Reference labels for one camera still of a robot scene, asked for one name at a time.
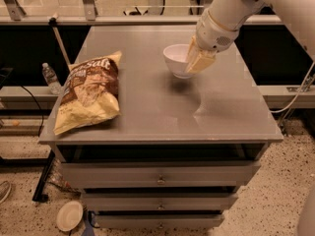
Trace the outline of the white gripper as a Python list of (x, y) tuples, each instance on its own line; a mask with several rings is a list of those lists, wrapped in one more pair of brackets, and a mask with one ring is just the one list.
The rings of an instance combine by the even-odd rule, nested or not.
[(216, 61), (216, 51), (227, 50), (238, 35), (238, 29), (230, 30), (217, 23), (206, 9), (196, 25), (196, 36), (189, 43), (186, 72), (197, 74), (210, 67)]

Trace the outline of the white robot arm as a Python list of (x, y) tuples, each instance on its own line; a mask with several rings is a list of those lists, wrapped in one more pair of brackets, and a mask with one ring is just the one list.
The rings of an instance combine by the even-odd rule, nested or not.
[(238, 37), (246, 20), (272, 8), (309, 57), (315, 60), (315, 0), (213, 0), (206, 8), (189, 45), (186, 72), (197, 74), (215, 62)]

